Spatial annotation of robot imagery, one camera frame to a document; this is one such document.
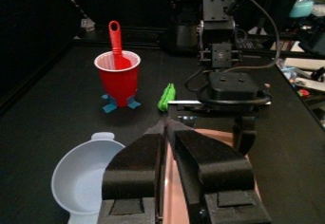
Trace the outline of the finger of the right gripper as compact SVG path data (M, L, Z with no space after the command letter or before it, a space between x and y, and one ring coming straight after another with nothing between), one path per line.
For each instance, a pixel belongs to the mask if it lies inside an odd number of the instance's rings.
M233 127L234 136L234 148L246 155L253 147L257 129L254 117L238 117L236 118L236 124Z

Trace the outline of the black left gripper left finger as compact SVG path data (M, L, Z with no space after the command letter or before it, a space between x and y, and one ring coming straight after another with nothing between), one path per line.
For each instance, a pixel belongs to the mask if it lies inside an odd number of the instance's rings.
M103 175L98 224L163 223L165 121L115 155Z

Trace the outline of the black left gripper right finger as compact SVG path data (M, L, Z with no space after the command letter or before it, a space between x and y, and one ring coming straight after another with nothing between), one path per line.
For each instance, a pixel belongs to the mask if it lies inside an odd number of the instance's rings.
M166 121L166 132L185 191L189 224L270 224L246 156L171 119Z

